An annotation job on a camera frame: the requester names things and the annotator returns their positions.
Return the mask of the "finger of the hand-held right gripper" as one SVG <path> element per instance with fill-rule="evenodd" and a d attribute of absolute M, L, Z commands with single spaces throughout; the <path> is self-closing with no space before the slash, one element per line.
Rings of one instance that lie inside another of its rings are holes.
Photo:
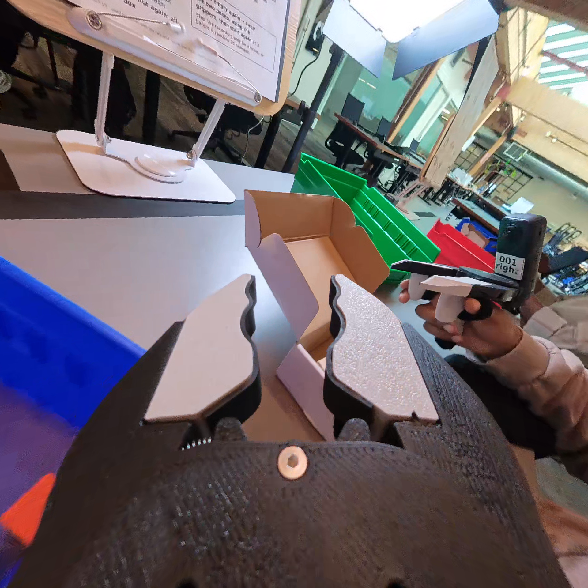
<path fill-rule="evenodd" d="M 443 264 L 421 262 L 405 259 L 402 261 L 394 262 L 390 266 L 391 271 L 399 271 L 404 273 L 415 273 L 419 275 L 430 276 L 443 276 L 443 277 L 458 277 L 460 269 L 453 266 L 446 266 Z"/>

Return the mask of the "white cardboard mailer box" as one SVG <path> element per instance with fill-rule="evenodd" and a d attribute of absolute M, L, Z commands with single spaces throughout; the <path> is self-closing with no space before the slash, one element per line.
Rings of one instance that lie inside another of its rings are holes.
<path fill-rule="evenodd" d="M 335 196 L 245 190 L 244 205 L 245 245 L 296 337 L 276 376 L 320 436 L 333 441 L 320 364 L 333 341 L 331 277 L 342 274 L 374 293 L 390 268 Z"/>

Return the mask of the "black office chair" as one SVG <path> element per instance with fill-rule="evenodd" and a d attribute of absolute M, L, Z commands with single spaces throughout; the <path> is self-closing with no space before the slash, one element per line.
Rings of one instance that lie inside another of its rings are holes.
<path fill-rule="evenodd" d="M 325 140 L 325 147 L 336 158 L 335 166 L 346 169 L 347 166 L 355 168 L 365 164 L 365 159 L 357 152 L 362 144 L 357 134 L 343 121 L 347 120 L 353 126 L 357 126 L 363 113 L 364 102 L 348 93 L 337 119 L 333 131 Z"/>

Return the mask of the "studio light on black stand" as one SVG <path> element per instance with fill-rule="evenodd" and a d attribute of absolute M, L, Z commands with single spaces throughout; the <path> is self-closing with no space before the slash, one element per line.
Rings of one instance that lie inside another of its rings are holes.
<path fill-rule="evenodd" d="M 504 1 L 332 1 L 323 26 L 332 42 L 330 61 L 282 172 L 292 170 L 344 54 L 378 75 L 386 43 L 398 43 L 397 79 L 471 43 L 489 43 L 503 7 Z"/>

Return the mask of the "brown top office table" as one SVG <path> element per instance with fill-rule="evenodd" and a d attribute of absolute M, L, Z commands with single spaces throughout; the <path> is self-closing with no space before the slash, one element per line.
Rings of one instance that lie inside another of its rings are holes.
<path fill-rule="evenodd" d="M 338 119 L 339 115 L 339 113 L 335 113 L 334 117 Z M 374 135 L 369 134 L 358 126 L 353 126 L 345 119 L 343 121 L 357 134 L 362 143 L 361 145 L 365 145 L 369 152 L 369 157 L 366 158 L 366 161 L 371 161 L 371 168 L 365 177 L 368 187 L 377 186 L 380 174 L 389 164 L 396 165 L 399 169 L 396 179 L 393 181 L 392 190 L 401 188 L 403 182 L 419 181 L 424 163 L 414 154 L 411 155 L 409 151 L 401 152 L 400 147 L 397 148 L 386 142 L 380 142 Z"/>

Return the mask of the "person's right forearm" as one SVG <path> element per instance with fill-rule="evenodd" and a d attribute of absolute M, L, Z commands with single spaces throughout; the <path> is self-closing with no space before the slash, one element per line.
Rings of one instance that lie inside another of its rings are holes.
<path fill-rule="evenodd" d="M 556 434 L 567 471 L 587 482 L 587 295 L 529 311 L 507 355 L 480 360 Z"/>

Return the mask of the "instruction sheet on stand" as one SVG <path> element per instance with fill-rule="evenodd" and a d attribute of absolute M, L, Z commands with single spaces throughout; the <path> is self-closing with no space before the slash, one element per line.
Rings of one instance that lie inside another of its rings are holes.
<path fill-rule="evenodd" d="M 193 84 L 126 52 L 115 52 L 73 28 L 68 20 L 72 1 L 10 1 L 19 13 L 52 32 L 77 40 L 102 52 L 97 113 L 92 132 L 59 130 L 56 138 L 82 184 L 104 195 L 187 202 L 229 204 L 235 195 L 202 159 L 205 147 L 228 105 L 256 115 L 275 114 L 283 107 L 292 70 L 293 50 L 300 16 L 300 1 L 290 1 L 285 58 L 277 102 L 262 99 L 257 107 L 229 99 Z M 139 65 L 189 86 L 215 99 L 211 114 L 196 142 L 186 152 L 112 138 L 106 131 L 109 87 L 115 58 Z"/>

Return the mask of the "small blue bin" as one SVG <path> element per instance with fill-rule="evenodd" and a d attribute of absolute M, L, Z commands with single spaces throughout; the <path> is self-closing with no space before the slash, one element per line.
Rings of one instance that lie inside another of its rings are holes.
<path fill-rule="evenodd" d="M 487 237 L 489 239 L 490 238 L 497 238 L 498 232 L 495 230 L 494 227 L 488 228 L 487 226 L 480 223 L 479 221 L 472 219 L 472 218 L 469 218 L 469 217 L 463 218 L 455 228 L 457 231 L 461 232 L 462 234 L 465 234 L 463 232 L 463 229 L 468 224 L 470 224 L 474 230 L 478 231 L 479 233 L 483 234 L 485 237 Z"/>

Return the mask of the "red plastic bin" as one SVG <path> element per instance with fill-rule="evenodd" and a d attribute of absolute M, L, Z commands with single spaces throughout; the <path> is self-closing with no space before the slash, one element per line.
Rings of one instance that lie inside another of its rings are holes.
<path fill-rule="evenodd" d="M 450 224 L 437 219 L 427 237 L 440 249 L 437 263 L 494 272 L 495 257 Z"/>

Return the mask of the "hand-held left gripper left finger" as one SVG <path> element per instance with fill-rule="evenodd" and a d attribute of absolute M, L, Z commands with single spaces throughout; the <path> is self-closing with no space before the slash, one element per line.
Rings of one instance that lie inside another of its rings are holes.
<path fill-rule="evenodd" d="M 146 409 L 147 422 L 246 422 L 261 403 L 254 275 L 207 297 L 183 321 Z"/>

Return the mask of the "red orange object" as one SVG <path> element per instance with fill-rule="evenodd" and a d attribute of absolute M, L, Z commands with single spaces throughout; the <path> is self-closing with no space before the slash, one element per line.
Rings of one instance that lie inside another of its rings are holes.
<path fill-rule="evenodd" d="M 24 548 L 33 543 L 55 481 L 55 473 L 42 476 L 1 514 L 1 529 Z"/>

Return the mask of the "blue plastic bin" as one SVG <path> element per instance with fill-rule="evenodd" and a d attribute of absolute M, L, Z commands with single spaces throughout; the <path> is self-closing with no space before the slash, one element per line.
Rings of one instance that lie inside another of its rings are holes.
<path fill-rule="evenodd" d="M 1 258 L 1 384 L 81 429 L 146 350 Z"/>

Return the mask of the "person's dark trousers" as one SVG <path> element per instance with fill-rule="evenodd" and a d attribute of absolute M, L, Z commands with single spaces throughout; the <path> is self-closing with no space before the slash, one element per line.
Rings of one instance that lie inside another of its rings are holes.
<path fill-rule="evenodd" d="M 462 355 L 449 355 L 448 365 L 466 382 L 513 444 L 534 452 L 536 459 L 556 455 L 555 430 L 532 413 L 527 401 Z"/>

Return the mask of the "green plastic bin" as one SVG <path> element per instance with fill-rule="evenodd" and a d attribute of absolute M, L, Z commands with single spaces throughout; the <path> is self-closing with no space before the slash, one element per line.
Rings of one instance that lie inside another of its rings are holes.
<path fill-rule="evenodd" d="M 392 202 L 353 173 L 302 153 L 291 191 L 345 202 L 389 268 L 403 260 L 436 262 L 440 255 L 440 248 Z"/>

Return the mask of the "person's right hand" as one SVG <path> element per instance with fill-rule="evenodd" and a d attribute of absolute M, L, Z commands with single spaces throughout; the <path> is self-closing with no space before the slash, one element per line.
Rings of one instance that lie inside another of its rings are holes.
<path fill-rule="evenodd" d="M 433 337 L 451 342 L 472 352 L 483 360 L 498 359 L 510 353 L 523 339 L 523 330 L 514 317 L 495 306 L 492 315 L 484 320 L 442 323 L 436 319 L 439 295 L 431 301 L 416 306 L 415 313 L 424 321 L 425 331 Z"/>

